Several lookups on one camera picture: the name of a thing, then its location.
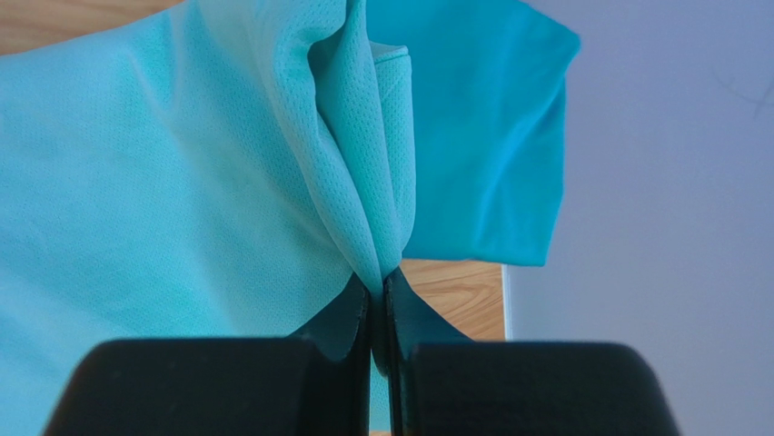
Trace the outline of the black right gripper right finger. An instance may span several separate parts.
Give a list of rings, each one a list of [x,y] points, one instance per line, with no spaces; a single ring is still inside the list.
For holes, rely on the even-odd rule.
[[[476,342],[392,272],[384,357],[395,435],[676,435],[654,371],[614,342]]]

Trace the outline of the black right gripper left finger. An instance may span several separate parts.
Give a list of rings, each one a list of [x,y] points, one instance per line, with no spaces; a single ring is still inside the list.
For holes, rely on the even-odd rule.
[[[352,277],[286,337],[104,342],[48,435],[364,435],[370,296]]]

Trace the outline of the mint green t shirt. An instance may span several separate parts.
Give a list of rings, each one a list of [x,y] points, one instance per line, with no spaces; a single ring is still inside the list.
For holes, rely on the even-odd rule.
[[[1,432],[118,338],[274,336],[412,233],[412,61],[363,1],[186,1],[1,59]]]

